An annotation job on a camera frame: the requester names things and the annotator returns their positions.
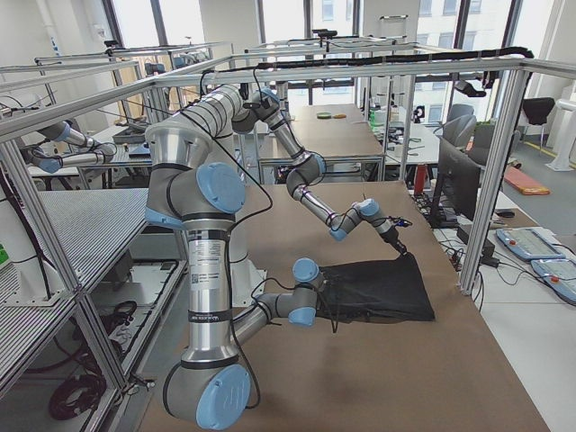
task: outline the gray floor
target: gray floor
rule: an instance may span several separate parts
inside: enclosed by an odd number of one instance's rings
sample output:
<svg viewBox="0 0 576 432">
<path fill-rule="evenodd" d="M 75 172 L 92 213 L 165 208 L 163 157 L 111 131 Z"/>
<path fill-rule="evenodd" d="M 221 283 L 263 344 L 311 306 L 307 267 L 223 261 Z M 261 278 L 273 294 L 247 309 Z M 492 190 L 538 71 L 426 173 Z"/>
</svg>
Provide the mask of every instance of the gray floor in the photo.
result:
<svg viewBox="0 0 576 432">
<path fill-rule="evenodd" d="M 504 194 L 538 224 L 559 235 L 576 234 L 576 171 L 555 172 L 545 166 L 552 158 L 522 143 L 514 155 L 521 170 L 549 188 L 549 195 L 523 195 L 504 183 Z"/>
</svg>

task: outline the brown work table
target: brown work table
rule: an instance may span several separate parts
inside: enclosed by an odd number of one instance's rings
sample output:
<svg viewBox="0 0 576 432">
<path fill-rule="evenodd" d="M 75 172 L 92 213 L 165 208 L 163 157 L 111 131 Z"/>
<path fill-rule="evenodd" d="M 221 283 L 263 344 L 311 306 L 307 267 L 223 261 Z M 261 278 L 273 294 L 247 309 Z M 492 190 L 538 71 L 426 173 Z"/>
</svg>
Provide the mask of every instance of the brown work table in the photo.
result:
<svg viewBox="0 0 576 432">
<path fill-rule="evenodd" d="M 320 120 L 317 113 L 344 113 L 344 119 Z M 308 150 L 322 155 L 329 164 L 376 164 L 382 175 L 383 149 L 360 110 L 352 103 L 303 106 L 295 110 L 291 121 L 294 135 Z M 290 165 L 292 159 L 274 137 L 265 137 L 258 156 L 258 171 L 263 181 L 265 167 Z"/>
<path fill-rule="evenodd" d="M 283 186 L 266 189 L 274 208 L 246 224 L 250 258 L 269 276 L 293 284 L 291 268 L 299 257 L 321 266 L 396 257 L 370 225 L 362 224 L 335 243 Z M 326 319 L 317 319 L 313 328 L 283 322 L 260 330 L 245 350 L 260 382 L 262 403 L 245 411 L 230 430 L 548 430 L 472 300 L 460 294 L 455 271 L 405 186 L 320 184 L 314 191 L 339 212 L 365 194 L 386 213 L 414 222 L 400 235 L 418 260 L 436 321 L 340 324 L 336 335 Z M 261 192 L 249 188 L 247 207 L 253 211 L 265 205 Z M 272 285 L 266 289 L 276 290 Z M 153 399 L 139 430 L 200 429 L 170 417 Z"/>
</svg>

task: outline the black cloth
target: black cloth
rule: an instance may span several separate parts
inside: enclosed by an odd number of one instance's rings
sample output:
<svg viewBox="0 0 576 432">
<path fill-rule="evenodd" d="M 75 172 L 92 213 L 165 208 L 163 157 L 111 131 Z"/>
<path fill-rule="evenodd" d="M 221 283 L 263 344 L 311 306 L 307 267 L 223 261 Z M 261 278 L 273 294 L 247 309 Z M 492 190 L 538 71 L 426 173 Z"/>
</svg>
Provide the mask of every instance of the black cloth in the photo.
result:
<svg viewBox="0 0 576 432">
<path fill-rule="evenodd" d="M 321 267 L 326 279 L 317 316 L 335 321 L 431 321 L 430 305 L 416 258 L 364 261 Z"/>
</svg>

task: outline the red object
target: red object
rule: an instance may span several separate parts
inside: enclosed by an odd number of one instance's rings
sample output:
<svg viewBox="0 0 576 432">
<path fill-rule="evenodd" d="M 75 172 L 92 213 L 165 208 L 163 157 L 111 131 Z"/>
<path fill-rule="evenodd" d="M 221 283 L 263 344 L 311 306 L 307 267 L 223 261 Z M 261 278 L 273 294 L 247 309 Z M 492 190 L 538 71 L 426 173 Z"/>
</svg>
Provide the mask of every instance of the red object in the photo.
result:
<svg viewBox="0 0 576 432">
<path fill-rule="evenodd" d="M 428 173 L 428 166 L 416 166 L 416 174 L 414 175 L 414 194 L 421 194 L 424 190 L 424 182 L 426 182 L 426 175 Z"/>
<path fill-rule="evenodd" d="M 506 183 L 519 190 L 523 195 L 548 195 L 550 189 L 541 183 L 538 183 L 534 178 L 526 175 L 517 168 L 509 166 L 504 174 Z"/>
</svg>

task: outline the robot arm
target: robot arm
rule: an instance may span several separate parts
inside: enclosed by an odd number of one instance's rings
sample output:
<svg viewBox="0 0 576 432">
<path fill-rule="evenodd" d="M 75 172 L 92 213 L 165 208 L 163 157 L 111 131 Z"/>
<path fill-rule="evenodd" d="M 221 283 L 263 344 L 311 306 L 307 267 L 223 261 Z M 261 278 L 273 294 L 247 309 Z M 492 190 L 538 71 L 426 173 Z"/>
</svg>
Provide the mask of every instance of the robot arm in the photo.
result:
<svg viewBox="0 0 576 432">
<path fill-rule="evenodd" d="M 47 173 L 55 173 L 63 167 L 90 167 L 110 162 L 116 154 L 116 146 L 112 143 L 102 143 L 75 130 L 61 121 L 38 130 L 40 134 L 51 141 L 61 141 L 83 151 L 71 155 L 48 155 L 40 146 L 22 150 L 26 163 L 31 163 Z"/>
<path fill-rule="evenodd" d="M 322 283 L 318 266 L 301 259 L 292 269 L 294 291 L 262 294 L 253 307 L 233 317 L 228 249 L 245 187 L 235 167 L 224 162 L 230 162 L 234 153 L 232 131 L 251 131 L 258 120 L 270 125 L 294 160 L 292 198 L 329 226 L 333 237 L 342 239 L 361 221 L 368 221 L 385 241 L 401 253 L 406 250 L 374 200 L 355 203 L 338 215 L 308 190 L 323 174 L 323 161 L 298 143 L 270 94 L 258 93 L 245 103 L 236 86 L 222 85 L 198 103 L 149 126 L 146 140 L 153 167 L 146 219 L 187 233 L 190 275 L 189 345 L 165 379 L 163 402 L 168 413 L 195 420 L 202 428 L 227 428 L 246 407 L 250 378 L 238 364 L 242 343 L 273 318 L 311 326 Z"/>
<path fill-rule="evenodd" d="M 238 133 L 251 131 L 258 120 L 268 124 L 293 160 L 293 170 L 286 179 L 288 193 L 323 221 L 335 240 L 343 240 L 360 222 L 367 221 L 386 243 L 392 245 L 401 255 L 407 253 L 406 247 L 398 238 L 396 224 L 384 215 L 376 200 L 369 198 L 362 202 L 354 202 L 346 213 L 339 214 L 310 191 L 310 184 L 323 176 L 326 171 L 324 160 L 320 155 L 306 151 L 298 142 L 290 124 L 282 116 L 274 94 L 264 90 L 255 96 L 249 108 L 250 113 L 245 119 L 232 123 L 234 131 Z"/>
</svg>

